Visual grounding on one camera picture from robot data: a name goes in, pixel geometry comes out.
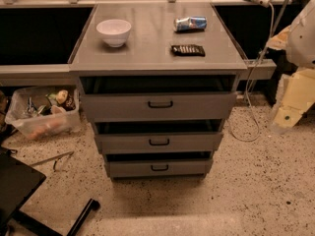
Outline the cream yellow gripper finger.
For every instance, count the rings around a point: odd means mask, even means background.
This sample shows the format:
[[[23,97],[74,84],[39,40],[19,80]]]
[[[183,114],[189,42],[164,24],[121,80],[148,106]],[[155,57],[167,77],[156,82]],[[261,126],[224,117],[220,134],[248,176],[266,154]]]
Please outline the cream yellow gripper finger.
[[[315,70],[298,68],[291,76],[282,75],[272,110],[271,129],[288,131],[315,103]]]

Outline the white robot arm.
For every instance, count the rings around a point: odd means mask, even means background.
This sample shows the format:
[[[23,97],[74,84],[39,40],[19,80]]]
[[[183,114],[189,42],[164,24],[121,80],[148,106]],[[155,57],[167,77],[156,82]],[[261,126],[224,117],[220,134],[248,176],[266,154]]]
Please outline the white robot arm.
[[[315,0],[309,0],[292,23],[270,38],[267,46],[284,50],[297,67],[282,76],[273,108],[271,129],[283,134],[291,129],[315,103]]]

